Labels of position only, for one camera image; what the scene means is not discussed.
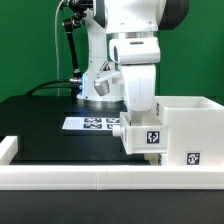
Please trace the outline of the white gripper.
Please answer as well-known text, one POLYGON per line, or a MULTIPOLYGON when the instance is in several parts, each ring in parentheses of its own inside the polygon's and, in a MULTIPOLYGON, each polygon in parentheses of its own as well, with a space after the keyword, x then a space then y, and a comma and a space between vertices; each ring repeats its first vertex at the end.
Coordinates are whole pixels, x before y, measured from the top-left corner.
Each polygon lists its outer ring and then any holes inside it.
POLYGON ((146 113, 152 109, 155 95, 156 66, 127 65, 121 67, 125 103, 131 112, 131 125, 142 126, 146 113))

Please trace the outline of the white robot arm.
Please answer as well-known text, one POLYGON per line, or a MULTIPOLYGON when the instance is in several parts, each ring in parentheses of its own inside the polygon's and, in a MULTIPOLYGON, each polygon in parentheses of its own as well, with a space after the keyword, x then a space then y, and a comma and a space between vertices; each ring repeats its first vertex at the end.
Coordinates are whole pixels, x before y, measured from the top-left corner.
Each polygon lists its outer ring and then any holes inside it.
POLYGON ((161 51, 156 33, 185 19, 189 0, 87 0, 89 64, 80 98, 124 102, 132 125, 150 119, 161 51))

